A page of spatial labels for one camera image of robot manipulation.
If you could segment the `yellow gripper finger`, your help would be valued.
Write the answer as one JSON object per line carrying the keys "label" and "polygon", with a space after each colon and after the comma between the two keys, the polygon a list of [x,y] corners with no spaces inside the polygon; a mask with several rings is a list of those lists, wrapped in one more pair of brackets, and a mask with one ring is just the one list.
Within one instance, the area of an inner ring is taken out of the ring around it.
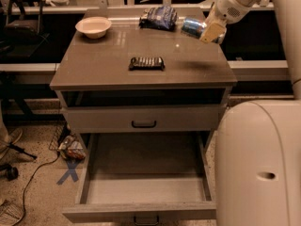
{"label": "yellow gripper finger", "polygon": [[227,32],[226,23],[221,21],[205,22],[200,40],[204,43],[221,43]]}

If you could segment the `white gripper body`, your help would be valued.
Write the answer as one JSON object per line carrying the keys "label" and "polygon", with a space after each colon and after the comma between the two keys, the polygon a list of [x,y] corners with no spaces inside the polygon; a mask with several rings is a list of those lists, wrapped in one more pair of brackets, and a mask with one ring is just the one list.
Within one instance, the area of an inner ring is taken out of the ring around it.
{"label": "white gripper body", "polygon": [[208,24],[235,24],[241,21],[255,0],[216,0],[208,15]]}

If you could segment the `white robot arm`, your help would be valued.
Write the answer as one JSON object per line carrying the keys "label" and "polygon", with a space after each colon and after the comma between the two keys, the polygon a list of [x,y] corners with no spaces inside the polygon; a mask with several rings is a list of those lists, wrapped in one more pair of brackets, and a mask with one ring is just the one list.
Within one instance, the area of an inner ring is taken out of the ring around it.
{"label": "white robot arm", "polygon": [[[217,0],[201,35],[210,42],[260,0]],[[293,98],[232,107],[215,143],[217,226],[301,226],[301,0],[273,0]]]}

